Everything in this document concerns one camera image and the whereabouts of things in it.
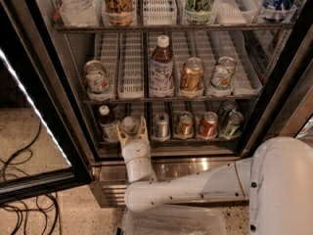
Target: led light strip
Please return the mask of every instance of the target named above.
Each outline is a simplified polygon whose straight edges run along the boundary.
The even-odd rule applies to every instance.
[[[31,100],[31,98],[28,96],[28,93],[26,92],[24,86],[22,85],[22,83],[20,82],[16,72],[13,70],[13,68],[11,67],[6,55],[4,54],[4,52],[2,51],[2,49],[0,48],[0,58],[3,60],[6,68],[8,69],[9,73],[12,75],[12,77],[14,78],[15,82],[18,84],[20,90],[22,91],[23,95],[26,97],[27,101],[29,102],[29,104],[32,106],[32,108],[34,109],[35,113],[38,115],[38,117],[40,118],[41,123],[46,127],[48,134],[51,136],[52,140],[54,141],[54,143],[56,144],[56,146],[58,147],[59,151],[61,152],[61,154],[63,155],[63,157],[66,159],[66,162],[68,164],[68,166],[71,166],[69,160],[67,159],[66,154],[64,153],[64,151],[62,150],[62,148],[60,147],[57,139],[54,137],[52,131],[49,129],[48,124],[45,122],[45,120],[42,118],[42,116],[40,115],[39,111],[37,110],[37,108],[35,107],[33,101]]]

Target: can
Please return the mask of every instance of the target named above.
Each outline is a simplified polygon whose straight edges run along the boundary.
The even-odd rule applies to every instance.
[[[193,115],[190,112],[182,112],[178,116],[176,124],[176,133],[182,136],[188,136],[193,132]]]
[[[98,60],[91,60],[84,66],[84,82],[91,93],[103,94],[110,92],[110,85],[107,78],[105,66]]]
[[[287,11],[291,9],[293,2],[294,0],[263,0],[259,15],[268,22],[281,22],[288,14]]]
[[[218,90],[227,90],[236,74],[236,61],[231,57],[221,57],[216,63],[210,85]]]
[[[113,111],[110,111],[110,108],[106,105],[103,105],[99,108],[99,124],[103,130],[103,138],[108,142],[117,142],[117,121]]]
[[[231,112],[235,112],[237,109],[237,102],[235,100],[223,101],[217,111],[218,122],[220,126],[223,125],[224,120],[228,117]]]
[[[244,121],[244,117],[239,112],[231,112],[224,121],[221,133],[226,139],[231,139],[232,137],[238,134],[238,129],[241,126],[241,123]]]
[[[156,137],[167,137],[168,130],[168,114],[156,114]]]
[[[216,135],[216,127],[218,123],[218,116],[213,112],[205,113],[200,121],[198,127],[198,135],[210,137]]]
[[[209,21],[209,12],[214,0],[186,0],[186,19],[191,24],[205,24]]]
[[[204,63],[200,58],[189,58],[183,65],[180,89],[188,92],[201,90]]]
[[[133,0],[105,0],[105,4],[105,16],[111,24],[125,26],[133,22]]]

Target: cable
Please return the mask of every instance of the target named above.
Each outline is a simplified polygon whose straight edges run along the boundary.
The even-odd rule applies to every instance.
[[[2,168],[0,169],[0,177],[3,179],[3,181],[7,181],[8,176],[18,178],[18,176],[15,175],[14,173],[8,172],[9,170],[16,170],[17,172],[19,172],[25,176],[29,176],[28,173],[26,173],[25,171],[21,170],[18,167],[15,167],[15,165],[22,165],[22,164],[28,162],[32,158],[33,152],[29,149],[29,147],[37,140],[37,138],[40,134],[40,131],[41,131],[41,122],[39,122],[38,131],[37,131],[35,137],[33,138],[33,140],[29,144],[27,144],[25,147],[17,150],[6,161],[3,161],[0,159],[0,163],[3,164]],[[29,153],[28,157],[26,159],[24,159],[22,162],[13,163],[13,160],[23,153]],[[58,194],[56,193],[56,197],[54,197],[52,194],[46,194],[46,195],[42,195],[42,196],[48,198],[52,202],[52,204],[49,207],[42,208],[39,206],[39,198],[41,196],[36,197],[36,206],[37,206],[36,209],[30,209],[27,206],[27,204],[23,201],[18,201],[18,203],[21,203],[23,205],[22,209],[18,208],[16,206],[13,206],[12,204],[10,204],[10,205],[6,204],[6,205],[0,206],[0,208],[5,210],[6,212],[14,212],[17,214],[18,220],[17,220],[16,226],[15,226],[14,230],[12,231],[11,235],[16,234],[20,230],[20,228],[22,227],[22,222],[23,222],[23,234],[26,235],[28,215],[31,212],[39,212],[39,213],[44,215],[45,225],[44,225],[44,229],[41,233],[42,235],[44,235],[45,232],[47,231],[47,228],[48,228],[49,216],[47,213],[51,212],[53,210],[55,210],[53,223],[52,223],[51,228],[47,234],[51,235],[56,228],[57,222],[59,222],[59,232],[60,232],[60,235],[62,235],[62,221],[61,221],[60,208],[59,208],[59,204],[58,204]]]

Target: tiled floor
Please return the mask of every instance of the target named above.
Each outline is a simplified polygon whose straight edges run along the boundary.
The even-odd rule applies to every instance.
[[[0,111],[0,140],[2,143],[0,159],[7,160],[9,155],[29,143],[38,129],[38,118],[32,110],[8,110]],[[62,157],[55,144],[52,142],[47,131],[42,128],[37,141],[31,146],[33,157],[19,168],[28,174],[35,174],[66,167],[67,163]],[[47,208],[51,201],[40,196],[38,204],[41,208]],[[29,209],[38,209],[36,198],[24,201]],[[52,234],[65,235],[113,235],[116,234],[117,227],[120,227],[124,208],[101,209],[98,206],[93,194],[88,186],[82,186],[58,193],[58,203],[61,214],[61,227],[57,223],[56,229]],[[20,208],[24,206],[19,203],[12,205]],[[221,211],[225,216],[226,228],[229,235],[246,235],[248,229],[248,205],[247,203],[228,203],[228,204],[207,204],[205,208],[212,208]],[[55,210],[47,212],[48,225],[44,234],[50,230]],[[0,234],[11,234],[18,221],[15,212],[8,212],[0,209]],[[45,227],[45,216],[40,212],[31,211],[28,215],[28,222],[25,234],[42,234]],[[22,227],[16,234],[23,233]]]

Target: bottle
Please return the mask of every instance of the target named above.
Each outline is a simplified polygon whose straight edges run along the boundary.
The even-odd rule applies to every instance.
[[[99,124],[103,130],[103,138],[108,142],[117,142],[117,121],[115,118],[114,111],[110,111],[110,108],[103,105],[99,108]]]
[[[173,56],[168,36],[160,35],[157,38],[157,47],[149,59],[151,90],[166,92],[172,88]]]

